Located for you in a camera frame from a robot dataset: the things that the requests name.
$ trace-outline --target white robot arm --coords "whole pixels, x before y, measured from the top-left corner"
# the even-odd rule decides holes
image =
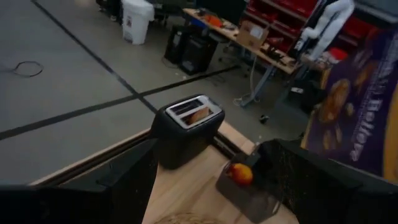
[[[301,50],[308,39],[319,38],[322,34],[318,44],[309,56],[310,60],[317,59],[335,38],[344,23],[352,15],[354,9],[355,4],[353,0],[339,0],[328,5],[315,28],[308,27],[304,29],[294,49]]]

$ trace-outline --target cardboard box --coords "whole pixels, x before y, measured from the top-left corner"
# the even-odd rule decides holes
[[[260,49],[267,36],[268,29],[264,29],[250,21],[243,21],[239,34],[236,36],[236,41],[242,45]]]

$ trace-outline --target desk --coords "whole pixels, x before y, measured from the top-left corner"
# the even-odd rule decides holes
[[[118,146],[137,139],[148,131],[144,130],[141,133],[107,147],[86,159],[37,180],[31,183],[31,185],[42,184],[49,179],[62,176],[74,167],[80,166],[89,160],[100,158],[103,154],[110,153]],[[230,139],[232,143],[240,147],[243,152],[250,154],[253,151],[254,143],[245,138],[228,123],[224,122],[218,131]],[[224,223],[250,224],[251,222],[216,190],[216,181],[227,161],[227,158],[223,157],[213,146],[209,146],[196,158],[177,170],[165,170],[159,167],[142,224],[154,224],[157,220],[170,213],[181,212],[209,215]],[[92,172],[96,168],[89,168],[81,175]],[[296,224],[298,221],[292,212],[281,205],[276,215],[262,222],[262,224],[273,223]]]
[[[196,9],[185,8],[185,9],[183,9],[183,11],[187,15],[189,15],[190,17],[193,17],[195,19],[198,19],[198,20],[202,21],[207,26],[207,28],[217,31],[219,34],[225,36],[229,40],[232,40],[233,42],[239,44],[240,46],[242,46],[246,50],[252,52],[256,57],[254,59],[254,63],[253,63],[251,72],[254,71],[254,67],[256,65],[256,61],[257,61],[258,57],[261,60],[267,62],[268,66],[266,67],[265,74],[262,76],[262,78],[260,79],[259,83],[254,88],[254,91],[251,93],[251,96],[241,102],[241,106],[242,107],[248,105],[250,102],[254,101],[255,98],[257,98],[257,95],[264,88],[264,85],[265,85],[268,77],[270,75],[272,75],[277,69],[280,69],[280,70],[284,71],[285,73],[287,73],[288,75],[291,75],[295,71],[295,69],[297,68],[297,65],[288,66],[292,61],[294,61],[294,59],[290,58],[289,56],[287,56],[285,53],[281,52],[280,50],[277,50],[276,52],[284,56],[280,61],[282,61],[286,65],[284,65],[284,64],[280,63],[279,61],[276,61],[276,60],[268,57],[266,54],[262,53],[259,49],[254,49],[254,48],[252,48],[250,46],[243,45],[243,44],[240,44],[239,42],[237,42],[236,41],[236,37],[234,35],[239,33],[238,29],[236,29],[236,30],[228,30],[228,29],[223,29],[223,28],[220,28],[220,27],[213,26],[213,25],[209,24],[207,21],[203,20],[200,16],[198,16]],[[269,45],[267,43],[265,43],[262,46],[263,49],[268,49],[268,47],[269,47]]]

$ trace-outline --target white trash can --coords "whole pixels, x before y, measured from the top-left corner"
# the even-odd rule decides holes
[[[145,0],[122,0],[123,38],[132,44],[143,44],[149,21],[154,20],[154,6]]]

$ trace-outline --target black cable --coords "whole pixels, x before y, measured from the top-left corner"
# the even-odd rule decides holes
[[[162,57],[162,63],[164,64],[164,66],[166,66],[167,68],[172,68],[172,69],[176,69],[176,68],[178,68],[178,66],[176,65],[176,66],[170,66],[170,65],[168,65],[165,61],[165,58],[164,57]]]
[[[34,74],[23,74],[23,73],[18,73],[18,72],[17,72],[18,68],[19,68],[21,65],[23,65],[23,64],[28,64],[28,63],[37,65],[37,66],[40,68],[40,71],[38,71],[37,73],[34,73]],[[19,63],[15,66],[15,68],[10,68],[10,69],[7,69],[7,70],[0,70],[0,73],[1,73],[1,72],[12,73],[12,74],[18,75],[18,76],[20,76],[20,77],[22,77],[22,78],[32,78],[32,77],[35,77],[36,75],[42,73],[42,72],[43,72],[43,69],[44,69],[44,66],[43,66],[42,64],[40,64],[39,62],[35,62],[35,61],[24,61],[24,62],[19,62]]]

